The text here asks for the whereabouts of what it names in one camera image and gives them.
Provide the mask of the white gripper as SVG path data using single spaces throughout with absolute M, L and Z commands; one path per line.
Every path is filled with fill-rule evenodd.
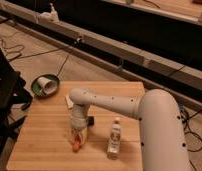
M 84 145 L 87 140 L 87 126 L 88 126 L 88 119 L 87 118 L 77 118 L 74 116 L 70 117 L 70 125 L 71 125 L 71 143 L 73 144 L 75 142 L 75 139 L 77 137 L 76 131 L 80 132 L 80 140 L 81 145 Z

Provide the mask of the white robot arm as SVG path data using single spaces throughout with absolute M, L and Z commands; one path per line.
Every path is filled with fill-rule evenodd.
M 91 105 L 122 114 L 139 121 L 143 171 L 191 171 L 179 106 L 167 91 L 153 89 L 142 97 L 125 97 L 74 88 L 69 97 L 74 103 L 72 129 L 87 127 Z

